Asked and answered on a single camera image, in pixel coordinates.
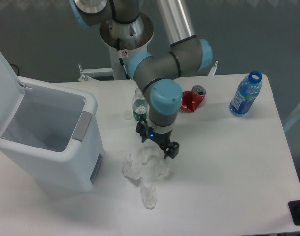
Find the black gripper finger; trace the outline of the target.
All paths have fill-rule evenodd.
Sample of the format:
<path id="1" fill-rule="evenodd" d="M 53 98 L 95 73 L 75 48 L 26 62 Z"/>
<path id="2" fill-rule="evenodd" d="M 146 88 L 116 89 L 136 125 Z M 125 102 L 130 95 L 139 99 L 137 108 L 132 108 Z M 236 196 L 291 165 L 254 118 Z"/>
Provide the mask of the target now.
<path id="1" fill-rule="evenodd" d="M 161 150 L 164 152 L 164 159 L 170 157 L 174 159 L 179 153 L 179 143 L 176 141 L 169 141 L 166 144 L 161 145 Z"/>
<path id="2" fill-rule="evenodd" d="M 148 139 L 148 125 L 147 121 L 141 120 L 136 125 L 136 133 L 138 133 L 141 137 L 141 142 L 144 143 Z"/>

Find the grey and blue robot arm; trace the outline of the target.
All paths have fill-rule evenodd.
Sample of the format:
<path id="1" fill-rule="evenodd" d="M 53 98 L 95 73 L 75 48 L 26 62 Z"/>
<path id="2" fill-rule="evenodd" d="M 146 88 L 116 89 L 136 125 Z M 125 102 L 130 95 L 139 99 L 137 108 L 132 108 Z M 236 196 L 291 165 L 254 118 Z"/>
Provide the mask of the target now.
<path id="1" fill-rule="evenodd" d="M 213 60 L 208 41 L 195 34 L 186 2 L 157 1 L 171 50 L 161 58 L 140 52 L 130 55 L 129 61 L 124 61 L 123 52 L 145 46 L 154 33 L 152 22 L 140 11 L 139 1 L 72 0 L 69 3 L 81 25 L 99 25 L 100 36 L 116 50 L 125 77 L 136 82 L 148 102 L 148 118 L 138 122 L 136 132 L 143 141 L 155 142 L 165 157 L 174 158 L 179 144 L 171 141 L 170 135 L 183 96 L 175 79 L 198 71 Z"/>

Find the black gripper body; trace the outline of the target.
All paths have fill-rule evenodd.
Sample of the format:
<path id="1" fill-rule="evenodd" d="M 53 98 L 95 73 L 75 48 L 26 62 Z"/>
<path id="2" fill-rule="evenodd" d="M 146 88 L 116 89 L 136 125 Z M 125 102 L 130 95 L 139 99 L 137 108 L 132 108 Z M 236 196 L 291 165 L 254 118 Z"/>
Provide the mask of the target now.
<path id="1" fill-rule="evenodd" d="M 173 147 L 173 144 L 170 141 L 171 132 L 172 131 L 167 133 L 158 133 L 154 131 L 154 127 L 149 127 L 147 130 L 147 136 L 150 140 L 155 142 L 161 150 L 167 150 Z"/>

